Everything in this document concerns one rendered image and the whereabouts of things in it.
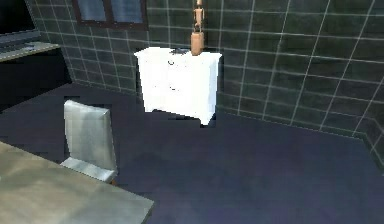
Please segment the silver grey chair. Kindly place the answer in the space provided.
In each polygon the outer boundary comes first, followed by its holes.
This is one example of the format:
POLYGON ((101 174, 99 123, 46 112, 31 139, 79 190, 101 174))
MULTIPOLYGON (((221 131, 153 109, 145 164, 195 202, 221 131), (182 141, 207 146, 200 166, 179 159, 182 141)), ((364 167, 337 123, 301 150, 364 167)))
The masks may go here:
POLYGON ((67 100, 64 122, 69 157, 61 165, 113 183, 118 169, 110 110, 67 100))

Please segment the white chest of drawers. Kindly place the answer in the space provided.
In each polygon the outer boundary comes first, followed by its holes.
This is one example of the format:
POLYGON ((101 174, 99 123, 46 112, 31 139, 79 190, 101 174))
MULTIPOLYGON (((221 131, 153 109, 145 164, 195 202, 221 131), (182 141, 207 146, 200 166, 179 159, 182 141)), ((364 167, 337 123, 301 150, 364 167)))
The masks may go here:
POLYGON ((220 53, 148 47, 135 53, 145 112, 160 110, 199 119, 215 114, 220 53))

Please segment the dark framed window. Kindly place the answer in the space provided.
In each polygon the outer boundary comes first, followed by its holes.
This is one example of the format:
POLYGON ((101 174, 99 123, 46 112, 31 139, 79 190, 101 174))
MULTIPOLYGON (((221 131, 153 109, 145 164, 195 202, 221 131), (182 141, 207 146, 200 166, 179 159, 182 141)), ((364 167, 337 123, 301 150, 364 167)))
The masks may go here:
POLYGON ((146 0, 71 0, 79 25, 148 30, 146 0))

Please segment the grey green table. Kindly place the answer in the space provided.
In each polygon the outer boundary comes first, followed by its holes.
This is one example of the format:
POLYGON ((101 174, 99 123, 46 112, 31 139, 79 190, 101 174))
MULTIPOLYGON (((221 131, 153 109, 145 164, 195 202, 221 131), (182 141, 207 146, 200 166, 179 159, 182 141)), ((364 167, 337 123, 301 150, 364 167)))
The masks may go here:
POLYGON ((0 224, 145 224, 154 202, 0 142, 0 224))

